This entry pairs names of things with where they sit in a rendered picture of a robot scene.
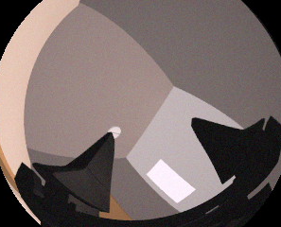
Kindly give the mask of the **brown wooden plank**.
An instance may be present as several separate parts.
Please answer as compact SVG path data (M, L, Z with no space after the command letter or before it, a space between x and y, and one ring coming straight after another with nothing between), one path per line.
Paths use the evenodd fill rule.
M0 167L3 170L3 174L5 178L8 179L8 182L12 185L12 188L15 188L16 192L19 193L18 186L16 186L15 175L11 171L11 167L9 166L7 159L5 159L5 155L3 154L3 149L0 147ZM20 194L20 193L19 193Z

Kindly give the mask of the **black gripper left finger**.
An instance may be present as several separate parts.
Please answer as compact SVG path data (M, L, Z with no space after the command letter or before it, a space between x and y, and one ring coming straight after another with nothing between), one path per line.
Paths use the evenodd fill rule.
M32 164L45 181L68 190L79 200L98 208L99 212L110 213L113 162L114 136L107 132L65 166Z

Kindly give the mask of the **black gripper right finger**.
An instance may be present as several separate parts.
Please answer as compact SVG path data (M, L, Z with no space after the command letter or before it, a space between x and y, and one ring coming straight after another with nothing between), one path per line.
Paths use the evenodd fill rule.
M190 125L223 184L234 177L234 171L245 159L264 124L265 118L262 118L250 128L240 130L194 117Z

